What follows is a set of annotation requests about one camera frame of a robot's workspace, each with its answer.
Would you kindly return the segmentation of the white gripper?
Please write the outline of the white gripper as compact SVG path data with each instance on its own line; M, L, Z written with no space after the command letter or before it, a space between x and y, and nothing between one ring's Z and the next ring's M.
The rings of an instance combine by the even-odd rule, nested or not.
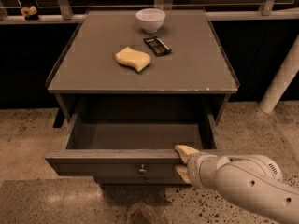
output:
M186 145L176 145L175 151L179 154L186 166L177 165L176 172L186 184L196 189L215 189L215 176L222 166L222 157L199 152Z

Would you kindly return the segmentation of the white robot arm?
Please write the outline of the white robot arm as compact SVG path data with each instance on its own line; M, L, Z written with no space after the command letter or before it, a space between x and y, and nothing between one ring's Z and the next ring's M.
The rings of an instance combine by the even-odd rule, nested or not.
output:
M176 171L185 183L215 190L227 202L279 224L299 224L299 188L282 182L282 172L270 158L216 156L185 145L175 151L183 161Z

